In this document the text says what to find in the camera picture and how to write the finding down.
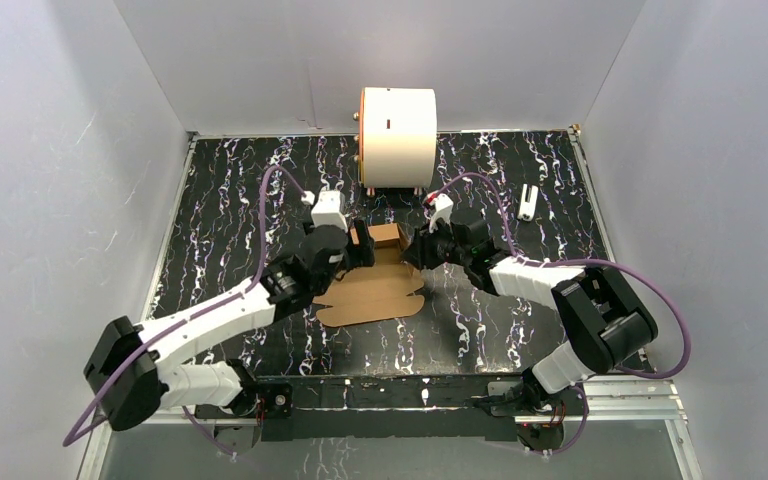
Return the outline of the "brown cardboard box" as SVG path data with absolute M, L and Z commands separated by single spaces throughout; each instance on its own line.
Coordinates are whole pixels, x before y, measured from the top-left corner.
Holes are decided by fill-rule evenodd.
M 407 235 L 396 223 L 373 225 L 375 263 L 354 269 L 314 299 L 317 320 L 331 328 L 417 314 L 425 304 L 421 273 L 402 259 Z

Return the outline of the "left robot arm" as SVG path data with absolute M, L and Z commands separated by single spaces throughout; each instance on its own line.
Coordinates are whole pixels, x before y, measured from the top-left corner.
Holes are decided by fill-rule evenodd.
M 192 358 L 310 307 L 340 273 L 373 266 L 374 246 L 361 219 L 348 231 L 309 225 L 299 247 L 270 261 L 256 280 L 160 319 L 110 321 L 84 368 L 95 409 L 112 430 L 125 431 L 167 408 L 213 405 L 239 417 L 273 408 L 278 389 L 260 384 L 242 361 Z

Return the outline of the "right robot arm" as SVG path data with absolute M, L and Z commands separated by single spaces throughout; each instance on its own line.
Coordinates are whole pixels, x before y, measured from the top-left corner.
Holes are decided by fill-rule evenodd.
M 474 400 L 491 415 L 550 413 L 564 390 L 608 373 L 658 336 L 655 319 L 618 269 L 528 265 L 494 240 L 474 209 L 415 229 L 402 258 L 418 270 L 458 265 L 479 290 L 531 300 L 558 313 L 565 342 L 527 368 L 519 385 Z

